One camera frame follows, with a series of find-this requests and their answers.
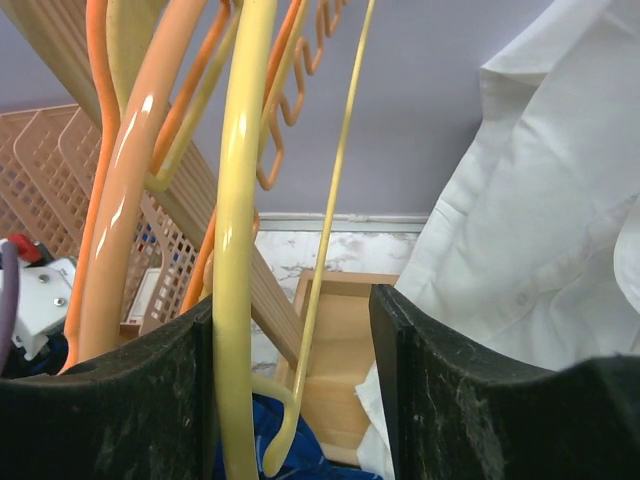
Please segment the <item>yellow plastic hanger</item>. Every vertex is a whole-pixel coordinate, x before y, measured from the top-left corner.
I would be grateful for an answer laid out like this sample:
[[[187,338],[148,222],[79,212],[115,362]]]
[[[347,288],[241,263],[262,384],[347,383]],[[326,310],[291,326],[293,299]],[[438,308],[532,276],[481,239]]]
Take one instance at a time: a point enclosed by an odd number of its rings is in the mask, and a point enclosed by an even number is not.
[[[282,467],[301,410],[346,141],[374,6],[373,2],[367,5],[352,69],[301,350],[293,387],[288,389],[292,397],[285,404],[280,429],[264,456],[264,472],[268,476],[277,474]],[[275,14],[273,1],[248,1],[243,8],[231,62],[221,138],[213,251],[212,344],[224,468],[229,479],[257,478],[256,467],[250,464],[255,455],[252,394],[276,396],[276,389],[284,387],[251,372],[249,292],[260,115]]]

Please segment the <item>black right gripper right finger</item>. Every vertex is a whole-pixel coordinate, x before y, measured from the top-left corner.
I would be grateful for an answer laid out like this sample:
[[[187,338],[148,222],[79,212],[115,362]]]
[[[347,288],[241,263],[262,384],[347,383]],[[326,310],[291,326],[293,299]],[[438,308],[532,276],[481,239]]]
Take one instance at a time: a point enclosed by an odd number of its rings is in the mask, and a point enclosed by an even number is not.
[[[498,354],[375,285],[371,331],[399,479],[635,479],[639,360],[553,372]]]

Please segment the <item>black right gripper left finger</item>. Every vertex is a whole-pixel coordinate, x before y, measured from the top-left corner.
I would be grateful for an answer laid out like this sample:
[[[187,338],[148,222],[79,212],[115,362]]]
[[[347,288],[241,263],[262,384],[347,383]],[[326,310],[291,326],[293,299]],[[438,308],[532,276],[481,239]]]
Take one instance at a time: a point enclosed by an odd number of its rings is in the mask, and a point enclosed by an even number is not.
[[[1,382],[4,479],[209,479],[212,301],[59,376]]]

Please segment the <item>blue plaid shirt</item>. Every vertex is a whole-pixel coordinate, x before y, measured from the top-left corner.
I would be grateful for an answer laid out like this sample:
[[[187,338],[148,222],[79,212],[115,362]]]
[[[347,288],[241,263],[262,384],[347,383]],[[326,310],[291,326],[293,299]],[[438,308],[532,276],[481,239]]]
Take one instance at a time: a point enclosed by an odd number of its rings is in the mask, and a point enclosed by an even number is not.
[[[256,467],[258,479],[269,479],[264,472],[265,452],[280,429],[285,404],[291,397],[286,387],[277,388],[275,397],[252,394],[255,455],[250,464]],[[382,476],[332,463],[322,452],[308,423],[299,416],[291,448],[273,479],[382,479]]]

